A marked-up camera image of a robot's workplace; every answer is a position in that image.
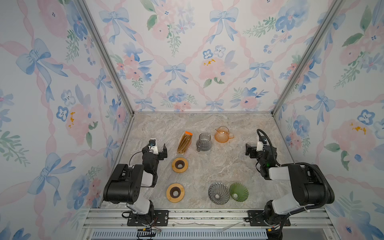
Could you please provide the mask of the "coffee filter pack orange clip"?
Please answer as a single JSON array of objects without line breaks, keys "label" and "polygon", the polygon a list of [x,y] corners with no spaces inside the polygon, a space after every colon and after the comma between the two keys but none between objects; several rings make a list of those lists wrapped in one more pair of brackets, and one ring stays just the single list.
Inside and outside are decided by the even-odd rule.
[{"label": "coffee filter pack orange clip", "polygon": [[177,149],[178,154],[183,155],[187,152],[188,148],[191,145],[192,137],[193,137],[192,133],[187,132],[187,131],[184,132],[184,134],[182,135],[182,137],[179,141],[179,145],[178,145],[178,149]]}]

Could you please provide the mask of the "orange glass carafe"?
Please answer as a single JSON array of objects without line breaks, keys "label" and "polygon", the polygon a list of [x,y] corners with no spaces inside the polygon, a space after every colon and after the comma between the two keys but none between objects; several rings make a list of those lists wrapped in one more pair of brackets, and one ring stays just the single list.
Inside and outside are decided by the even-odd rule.
[{"label": "orange glass carafe", "polygon": [[230,130],[226,126],[220,126],[216,129],[215,140],[218,143],[226,143],[233,138],[234,135],[230,133]]}]

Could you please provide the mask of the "green glass dripper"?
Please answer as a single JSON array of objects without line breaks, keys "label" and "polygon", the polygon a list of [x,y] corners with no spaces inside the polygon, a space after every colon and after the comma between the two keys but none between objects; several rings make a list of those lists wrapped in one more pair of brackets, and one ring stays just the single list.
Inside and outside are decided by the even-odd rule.
[{"label": "green glass dripper", "polygon": [[237,202],[244,202],[249,197],[249,191],[246,186],[241,183],[233,183],[229,188],[231,197]]}]

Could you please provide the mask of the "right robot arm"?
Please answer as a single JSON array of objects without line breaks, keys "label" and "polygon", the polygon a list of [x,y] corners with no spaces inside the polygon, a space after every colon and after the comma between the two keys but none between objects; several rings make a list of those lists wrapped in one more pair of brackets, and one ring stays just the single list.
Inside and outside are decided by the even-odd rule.
[{"label": "right robot arm", "polygon": [[322,208],[335,201],[335,193],[317,165],[291,163],[278,165],[275,147],[258,142],[246,144],[245,155],[257,160],[261,176],[267,181],[288,181],[291,191],[285,196],[270,200],[262,212],[248,211],[245,222],[252,226],[285,224],[288,217]]}]

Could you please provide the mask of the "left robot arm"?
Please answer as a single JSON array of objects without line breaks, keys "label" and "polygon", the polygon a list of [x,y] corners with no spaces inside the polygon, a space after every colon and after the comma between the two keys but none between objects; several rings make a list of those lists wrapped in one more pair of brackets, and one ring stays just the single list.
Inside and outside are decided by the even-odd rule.
[{"label": "left robot arm", "polygon": [[118,164],[103,191],[103,200],[112,204],[125,204],[129,209],[128,226],[152,226],[156,221],[153,202],[141,193],[142,188],[154,188],[158,181],[158,165],[168,157],[165,145],[161,151],[155,139],[140,151],[142,163]]}]

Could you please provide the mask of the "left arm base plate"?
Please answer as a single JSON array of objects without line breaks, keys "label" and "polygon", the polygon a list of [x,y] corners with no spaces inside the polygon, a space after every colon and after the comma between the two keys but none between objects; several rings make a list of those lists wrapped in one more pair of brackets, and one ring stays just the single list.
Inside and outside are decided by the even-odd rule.
[{"label": "left arm base plate", "polygon": [[166,227],[169,222],[168,210],[150,210],[148,214],[139,215],[132,211],[122,213],[129,227]]}]

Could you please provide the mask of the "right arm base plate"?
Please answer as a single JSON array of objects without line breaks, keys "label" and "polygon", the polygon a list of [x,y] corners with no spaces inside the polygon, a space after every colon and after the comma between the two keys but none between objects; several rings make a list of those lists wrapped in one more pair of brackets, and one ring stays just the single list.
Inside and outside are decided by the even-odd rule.
[{"label": "right arm base plate", "polygon": [[264,210],[248,210],[248,216],[244,218],[246,223],[251,227],[275,227],[279,226],[285,215],[271,215],[267,216]]}]

